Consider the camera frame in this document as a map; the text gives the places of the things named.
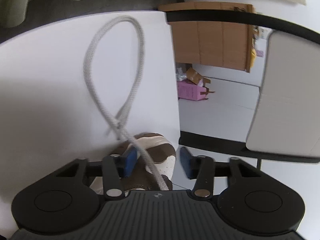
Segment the rope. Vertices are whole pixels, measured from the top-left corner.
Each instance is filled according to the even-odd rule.
[[[91,64],[95,54],[95,50],[99,44],[99,41],[113,26],[115,26],[120,22],[130,22],[134,26],[138,36],[139,48],[138,48],[138,67],[137,67],[136,77],[134,79],[134,82],[131,87],[130,93],[127,97],[127,100],[124,103],[119,119],[116,119],[103,106],[102,102],[100,101],[97,95],[97,92],[92,82]],[[125,128],[125,125],[128,120],[129,112],[130,112],[132,103],[134,101],[134,97],[138,91],[138,87],[142,79],[143,63],[144,63],[144,34],[141,28],[141,25],[135,18],[131,16],[119,16],[107,22],[105,25],[103,25],[103,27],[100,28],[100,30],[98,30],[98,32],[94,35],[84,58],[84,68],[83,68],[84,80],[87,85],[88,91],[93,101],[95,102],[96,106],[98,107],[100,113],[102,114],[106,122],[110,125],[110,127],[116,132],[118,138],[120,138],[120,135],[123,135],[130,143],[132,143],[135,146],[135,148],[140,152],[140,156],[143,158],[144,162],[146,163],[146,166],[149,167],[149,169],[151,170],[153,177],[155,178],[160,190],[169,190],[166,183],[164,182],[164,179],[162,178],[158,169],[154,165],[153,159],[151,158],[149,153],[142,146],[140,146],[140,144],[137,142],[134,136],[132,136]]]

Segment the wooden drawer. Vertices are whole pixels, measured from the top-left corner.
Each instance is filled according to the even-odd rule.
[[[229,2],[187,2],[159,10],[222,9],[253,12],[253,6]],[[250,71],[252,26],[228,22],[171,22],[176,62]]]

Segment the clutter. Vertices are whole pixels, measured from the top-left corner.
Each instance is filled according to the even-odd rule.
[[[178,97],[193,101],[207,100],[209,88],[205,84],[210,84],[210,79],[204,78],[193,68],[189,68],[186,72],[187,80],[178,81]]]
[[[183,81],[187,79],[187,74],[183,72],[182,68],[177,68],[177,81]]]

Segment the sneaker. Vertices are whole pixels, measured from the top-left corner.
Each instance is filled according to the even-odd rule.
[[[174,147],[164,136],[158,133],[140,134],[136,135],[135,138],[150,154],[169,190],[172,190],[172,182],[170,180],[176,160]],[[130,143],[128,141],[123,142],[110,155],[122,155],[129,147]],[[146,167],[143,159],[140,158],[139,153],[137,158],[138,160],[131,176],[121,178],[124,191],[127,193],[129,190],[159,190],[156,180],[152,176],[150,169]],[[103,194],[102,178],[96,177],[90,188],[98,194]]]

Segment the pink box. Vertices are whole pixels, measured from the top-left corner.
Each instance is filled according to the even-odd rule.
[[[199,87],[188,81],[178,81],[178,97],[194,101],[205,100],[208,94],[206,87]]]

